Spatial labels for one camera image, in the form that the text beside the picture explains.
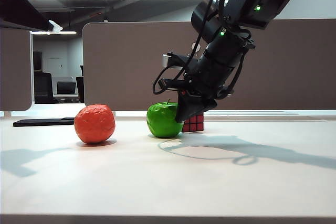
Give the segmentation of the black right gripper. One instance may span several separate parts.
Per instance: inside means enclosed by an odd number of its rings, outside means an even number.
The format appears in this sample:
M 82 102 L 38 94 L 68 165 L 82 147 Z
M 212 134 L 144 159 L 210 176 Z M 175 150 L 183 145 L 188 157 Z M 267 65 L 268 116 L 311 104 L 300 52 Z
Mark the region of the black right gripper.
M 241 73 L 245 54 L 254 48 L 248 30 L 218 32 L 185 73 L 186 86 L 177 91 L 176 122 L 211 110 L 217 106 L 217 100 L 226 98 Z

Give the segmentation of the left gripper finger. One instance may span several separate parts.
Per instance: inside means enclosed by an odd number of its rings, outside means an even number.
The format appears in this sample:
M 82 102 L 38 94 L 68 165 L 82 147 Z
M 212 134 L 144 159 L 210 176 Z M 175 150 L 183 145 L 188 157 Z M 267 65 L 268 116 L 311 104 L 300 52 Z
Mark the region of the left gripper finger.
M 59 33 L 63 28 L 46 19 L 28 0 L 1 0 L 1 27 Z

